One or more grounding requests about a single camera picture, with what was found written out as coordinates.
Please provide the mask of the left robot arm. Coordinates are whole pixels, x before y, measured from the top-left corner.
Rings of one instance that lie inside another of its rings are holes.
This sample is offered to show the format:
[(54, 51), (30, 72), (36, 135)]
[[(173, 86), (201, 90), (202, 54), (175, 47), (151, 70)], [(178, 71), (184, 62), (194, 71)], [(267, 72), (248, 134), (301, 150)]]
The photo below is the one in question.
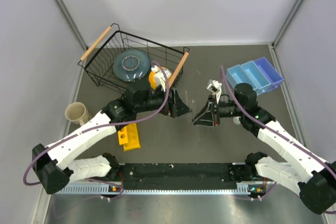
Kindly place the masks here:
[(32, 149), (33, 171), (45, 192), (55, 194), (70, 182), (91, 177), (114, 180), (119, 174), (118, 162), (111, 154), (89, 159), (77, 157), (103, 138), (135, 123), (142, 112), (161, 113), (172, 118), (190, 113), (175, 88), (152, 90), (150, 83), (137, 80), (125, 89), (121, 97), (104, 106), (92, 119), (66, 138)]

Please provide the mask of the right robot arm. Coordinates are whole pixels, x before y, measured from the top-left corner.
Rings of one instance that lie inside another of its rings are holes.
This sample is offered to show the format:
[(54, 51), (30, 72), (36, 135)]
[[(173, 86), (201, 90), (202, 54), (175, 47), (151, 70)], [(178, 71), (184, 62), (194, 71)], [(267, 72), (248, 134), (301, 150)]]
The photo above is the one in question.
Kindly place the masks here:
[(207, 89), (212, 94), (193, 119), (193, 125), (218, 126), (222, 118), (232, 118), (288, 162), (284, 165), (261, 152), (249, 154), (245, 160), (248, 178), (273, 180), (292, 191), (318, 215), (335, 205), (335, 163), (312, 154), (292, 137), (273, 115), (258, 105), (257, 94), (250, 84), (238, 84), (230, 95), (222, 93), (222, 84), (215, 80), (209, 81)]

